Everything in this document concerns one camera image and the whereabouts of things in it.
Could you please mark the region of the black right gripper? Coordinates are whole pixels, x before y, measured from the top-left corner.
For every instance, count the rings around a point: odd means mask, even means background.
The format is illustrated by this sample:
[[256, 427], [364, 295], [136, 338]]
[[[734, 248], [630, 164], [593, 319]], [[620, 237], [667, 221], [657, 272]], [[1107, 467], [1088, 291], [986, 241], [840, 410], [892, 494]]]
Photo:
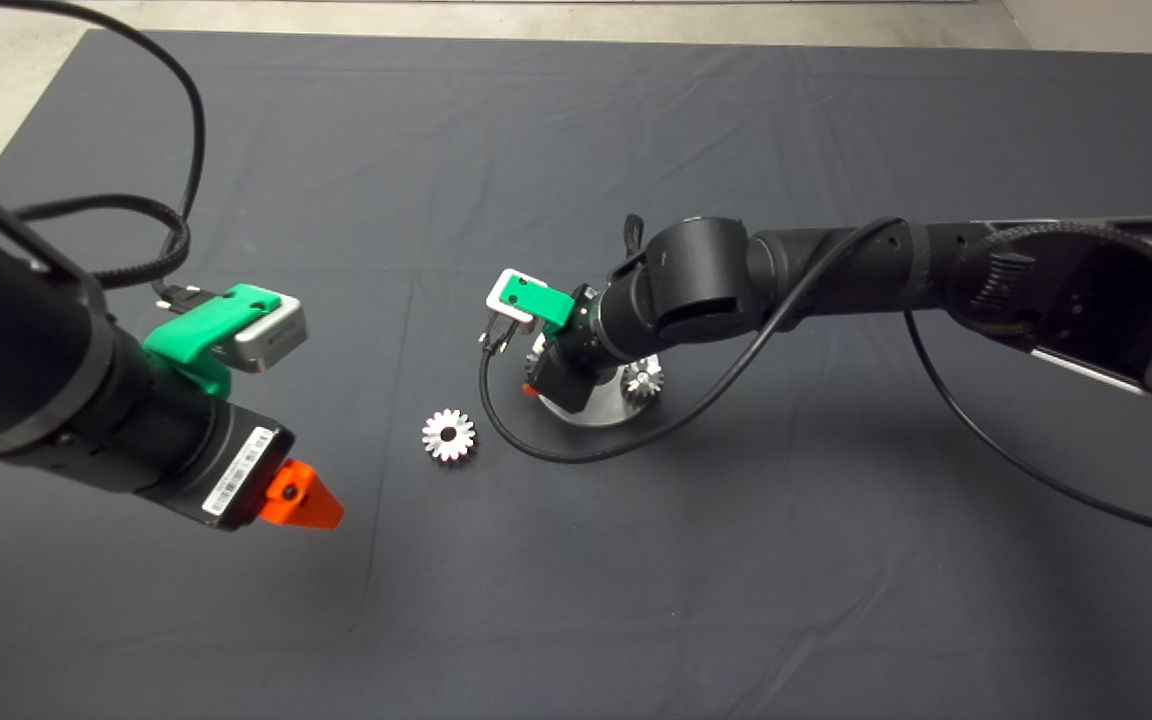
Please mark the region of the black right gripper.
[[547, 397], [567, 414], [585, 410], [594, 388], [626, 365], [594, 334], [570, 332], [550, 340], [539, 334], [524, 359], [524, 393]]

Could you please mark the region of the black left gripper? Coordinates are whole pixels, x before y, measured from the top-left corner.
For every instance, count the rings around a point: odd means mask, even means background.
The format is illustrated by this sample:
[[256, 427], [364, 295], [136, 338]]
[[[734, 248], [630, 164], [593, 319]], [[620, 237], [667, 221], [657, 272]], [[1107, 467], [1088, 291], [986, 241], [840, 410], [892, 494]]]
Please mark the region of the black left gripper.
[[68, 478], [214, 529], [247, 526], [260, 506], [280, 526], [334, 530], [346, 515], [314, 468], [289, 457], [291, 429], [161, 365], [115, 367], [67, 437]]

